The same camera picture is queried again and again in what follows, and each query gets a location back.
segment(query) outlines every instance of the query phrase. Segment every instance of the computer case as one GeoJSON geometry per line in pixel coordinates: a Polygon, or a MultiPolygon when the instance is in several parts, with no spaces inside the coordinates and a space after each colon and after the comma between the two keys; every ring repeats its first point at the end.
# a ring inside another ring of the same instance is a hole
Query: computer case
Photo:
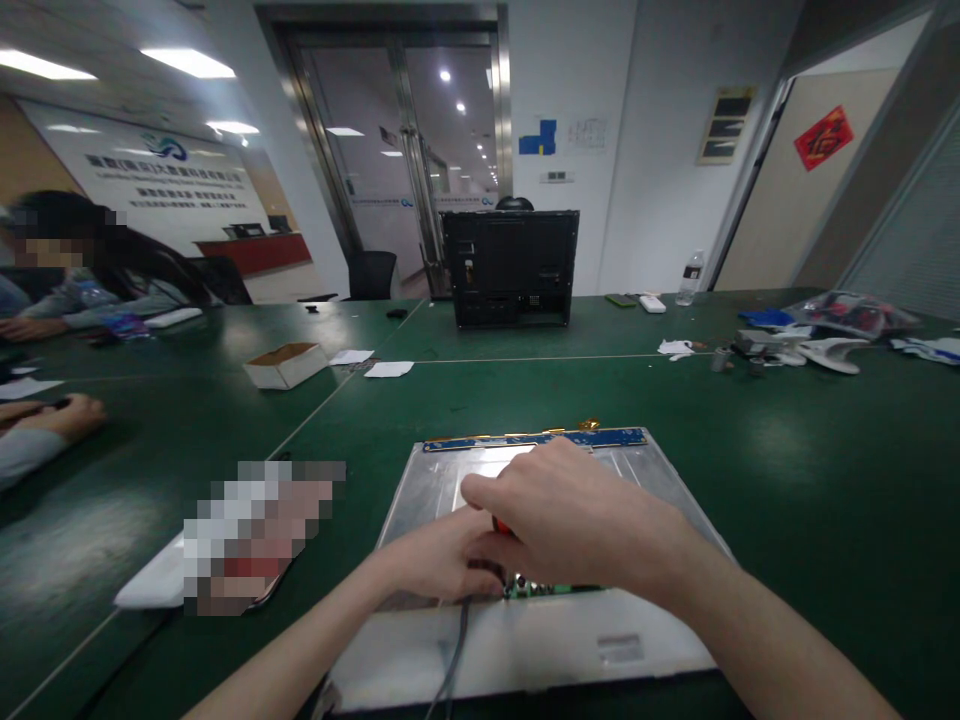
{"type": "Polygon", "coordinates": [[[570,323],[579,210],[442,212],[457,326],[570,323]]]}

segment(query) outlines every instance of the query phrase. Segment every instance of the white cardboard box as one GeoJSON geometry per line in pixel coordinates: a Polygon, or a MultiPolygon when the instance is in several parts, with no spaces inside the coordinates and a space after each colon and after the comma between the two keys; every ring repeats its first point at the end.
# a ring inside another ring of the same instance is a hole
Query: white cardboard box
{"type": "Polygon", "coordinates": [[[243,369],[258,388],[289,390],[327,366],[316,343],[287,343],[248,360],[243,369]]]}

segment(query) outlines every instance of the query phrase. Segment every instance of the reception desk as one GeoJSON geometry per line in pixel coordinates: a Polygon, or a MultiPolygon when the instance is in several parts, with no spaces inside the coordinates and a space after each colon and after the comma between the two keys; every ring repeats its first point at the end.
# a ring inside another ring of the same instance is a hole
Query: reception desk
{"type": "Polygon", "coordinates": [[[310,252],[300,233],[261,235],[222,242],[196,241],[196,245],[204,257],[222,255],[231,258],[244,276],[310,262],[310,252]]]}

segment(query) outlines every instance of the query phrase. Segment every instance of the water bottle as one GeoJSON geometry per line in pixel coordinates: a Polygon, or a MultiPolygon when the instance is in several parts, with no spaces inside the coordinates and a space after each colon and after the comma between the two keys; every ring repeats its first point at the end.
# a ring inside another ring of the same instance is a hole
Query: water bottle
{"type": "Polygon", "coordinates": [[[104,290],[95,280],[84,280],[80,286],[80,301],[93,310],[107,330],[121,340],[152,337],[150,328],[136,313],[118,309],[116,298],[104,290]]]}
{"type": "Polygon", "coordinates": [[[691,305],[697,294],[700,276],[703,274],[703,250],[697,250],[683,269],[683,279],[680,280],[680,291],[677,293],[677,305],[691,305]]]}

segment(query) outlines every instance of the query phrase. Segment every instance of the glass door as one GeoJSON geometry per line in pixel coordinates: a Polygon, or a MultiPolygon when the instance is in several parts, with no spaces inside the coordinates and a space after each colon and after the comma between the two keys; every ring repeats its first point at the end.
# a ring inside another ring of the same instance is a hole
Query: glass door
{"type": "Polygon", "coordinates": [[[340,32],[296,44],[344,252],[393,252],[400,295],[448,296],[438,212],[492,209],[499,196],[495,35],[340,32]]]}

